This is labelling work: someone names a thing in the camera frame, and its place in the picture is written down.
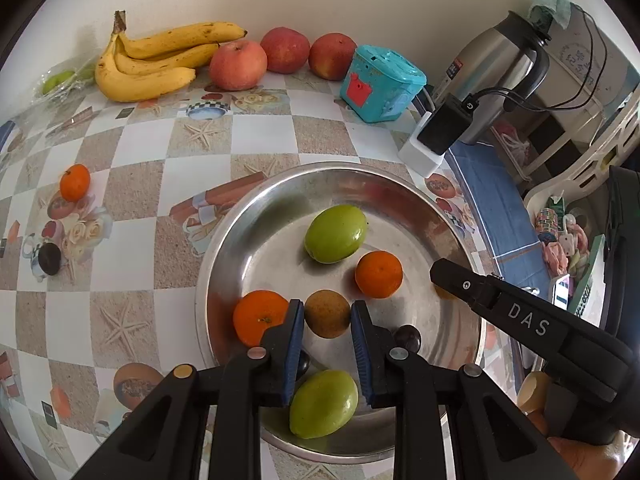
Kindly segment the person's hand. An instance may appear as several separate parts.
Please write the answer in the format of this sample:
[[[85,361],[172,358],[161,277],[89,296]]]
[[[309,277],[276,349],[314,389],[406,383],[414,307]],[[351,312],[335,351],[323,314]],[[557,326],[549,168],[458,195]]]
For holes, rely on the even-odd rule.
[[[624,459],[621,431],[639,435],[639,378],[626,380],[612,401],[574,380],[530,373],[518,407],[579,479],[637,479],[639,452]]]

